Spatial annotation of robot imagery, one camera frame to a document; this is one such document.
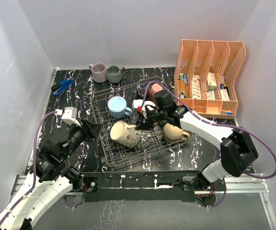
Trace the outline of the white mug green inside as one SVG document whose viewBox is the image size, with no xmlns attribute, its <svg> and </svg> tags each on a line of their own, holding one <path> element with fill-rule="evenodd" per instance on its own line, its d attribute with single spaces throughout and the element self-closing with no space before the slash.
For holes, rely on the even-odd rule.
<svg viewBox="0 0 276 230">
<path fill-rule="evenodd" d="M 142 130 L 136 130 L 136 125 L 129 125 L 123 121 L 116 122 L 110 131 L 110 138 L 117 143 L 133 148 L 140 140 Z"/>
</svg>

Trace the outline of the tan brown mug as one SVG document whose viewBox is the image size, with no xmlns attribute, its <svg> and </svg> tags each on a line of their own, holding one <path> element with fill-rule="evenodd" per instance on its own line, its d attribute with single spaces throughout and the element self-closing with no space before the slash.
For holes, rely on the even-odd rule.
<svg viewBox="0 0 276 230">
<path fill-rule="evenodd" d="M 188 140 L 191 135 L 177 126 L 165 124 L 163 128 L 163 137 L 168 143 L 174 143 L 180 140 Z"/>
</svg>

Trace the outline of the light blue mug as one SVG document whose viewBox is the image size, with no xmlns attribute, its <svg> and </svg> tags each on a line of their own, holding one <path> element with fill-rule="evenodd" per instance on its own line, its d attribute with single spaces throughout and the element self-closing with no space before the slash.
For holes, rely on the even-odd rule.
<svg viewBox="0 0 276 230">
<path fill-rule="evenodd" d="M 131 108 L 127 107 L 127 102 L 123 97 L 113 96 L 107 103 L 109 113 L 114 118 L 122 118 L 124 116 L 133 116 Z"/>
</svg>

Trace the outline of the cream scalloped mug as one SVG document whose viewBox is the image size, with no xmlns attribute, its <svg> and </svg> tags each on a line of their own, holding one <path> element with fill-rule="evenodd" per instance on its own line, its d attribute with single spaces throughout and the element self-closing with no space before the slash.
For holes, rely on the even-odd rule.
<svg viewBox="0 0 276 230">
<path fill-rule="evenodd" d="M 145 88 L 139 88 L 136 92 L 136 99 L 143 99 L 145 94 Z"/>
</svg>

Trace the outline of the pink mug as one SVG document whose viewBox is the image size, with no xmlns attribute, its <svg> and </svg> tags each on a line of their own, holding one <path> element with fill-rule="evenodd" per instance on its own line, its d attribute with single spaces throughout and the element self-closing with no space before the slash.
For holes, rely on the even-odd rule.
<svg viewBox="0 0 276 230">
<path fill-rule="evenodd" d="M 149 90 L 149 96 L 154 96 L 155 93 L 161 91 L 163 89 L 163 87 L 157 83 L 153 84 L 152 87 Z"/>
</svg>

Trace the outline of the teal floral mug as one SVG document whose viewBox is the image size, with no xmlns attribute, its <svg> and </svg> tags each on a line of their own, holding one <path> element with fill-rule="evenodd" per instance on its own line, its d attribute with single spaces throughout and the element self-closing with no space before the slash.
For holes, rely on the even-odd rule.
<svg viewBox="0 0 276 230">
<path fill-rule="evenodd" d="M 164 121 L 161 121 L 160 124 L 161 124 L 162 127 L 164 127 L 165 124 L 166 124 L 166 121 L 165 121 L 165 120 L 164 120 Z"/>
</svg>

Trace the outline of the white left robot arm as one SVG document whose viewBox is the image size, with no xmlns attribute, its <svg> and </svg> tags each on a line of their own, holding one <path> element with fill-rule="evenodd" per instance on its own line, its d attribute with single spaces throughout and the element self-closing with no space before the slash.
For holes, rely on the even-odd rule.
<svg viewBox="0 0 276 230">
<path fill-rule="evenodd" d="M 0 213 L 0 230 L 32 229 L 36 221 L 67 192 L 79 191 L 81 172 L 66 166 L 83 142 L 95 141 L 102 124 L 72 121 L 69 129 L 53 133 L 36 155 L 35 165 L 8 206 Z"/>
</svg>

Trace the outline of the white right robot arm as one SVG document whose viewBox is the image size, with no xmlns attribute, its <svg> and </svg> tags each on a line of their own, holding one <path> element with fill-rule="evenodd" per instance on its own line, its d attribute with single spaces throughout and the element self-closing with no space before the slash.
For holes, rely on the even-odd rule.
<svg viewBox="0 0 276 230">
<path fill-rule="evenodd" d="M 155 123 L 167 121 L 171 125 L 190 131 L 216 146 L 221 158 L 205 166 L 190 182 L 195 188 L 209 190 L 215 182 L 226 176 L 239 177 L 258 158 L 250 135 L 237 128 L 219 126 L 178 105 L 167 90 L 155 93 L 156 105 L 147 105 L 142 99 L 134 100 L 133 110 L 138 114 L 138 130 L 152 130 Z"/>
</svg>

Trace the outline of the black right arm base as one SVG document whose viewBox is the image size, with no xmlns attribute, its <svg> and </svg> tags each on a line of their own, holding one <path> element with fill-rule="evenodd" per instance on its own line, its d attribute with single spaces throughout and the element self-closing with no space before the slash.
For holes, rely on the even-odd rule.
<svg viewBox="0 0 276 230">
<path fill-rule="evenodd" d="M 227 193 L 227 186 L 223 179 L 209 182 L 202 174 L 195 176 L 183 176 L 177 179 L 176 185 L 183 191 L 204 192 L 204 196 L 213 196 L 216 192 Z"/>
</svg>

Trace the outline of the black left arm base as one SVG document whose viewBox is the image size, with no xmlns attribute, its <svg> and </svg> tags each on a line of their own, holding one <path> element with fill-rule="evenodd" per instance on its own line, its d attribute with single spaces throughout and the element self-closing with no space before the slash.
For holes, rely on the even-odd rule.
<svg viewBox="0 0 276 230">
<path fill-rule="evenodd" d="M 86 176 L 74 167 L 69 167 L 64 172 L 64 177 L 72 184 L 73 192 L 86 193 L 97 191 L 99 180 L 95 176 Z"/>
</svg>

